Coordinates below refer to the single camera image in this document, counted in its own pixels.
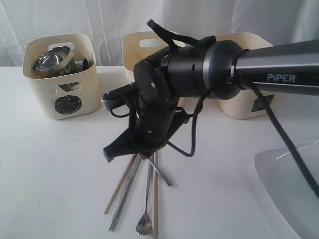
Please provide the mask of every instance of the spoon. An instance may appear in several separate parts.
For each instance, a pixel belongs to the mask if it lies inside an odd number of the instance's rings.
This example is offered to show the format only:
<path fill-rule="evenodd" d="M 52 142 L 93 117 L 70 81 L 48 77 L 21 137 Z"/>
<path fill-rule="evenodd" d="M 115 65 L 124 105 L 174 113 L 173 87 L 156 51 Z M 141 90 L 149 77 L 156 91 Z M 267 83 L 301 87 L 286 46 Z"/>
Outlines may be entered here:
<path fill-rule="evenodd" d="M 151 164 L 149 164 L 148 180 L 146 185 L 145 211 L 141 219 L 139 220 L 139 223 L 136 225 L 136 232 L 144 236 L 151 234 L 153 231 L 152 223 L 148 217 L 148 200 L 149 200 L 149 191 L 150 191 L 152 175 L 153 175 L 153 167 Z"/>

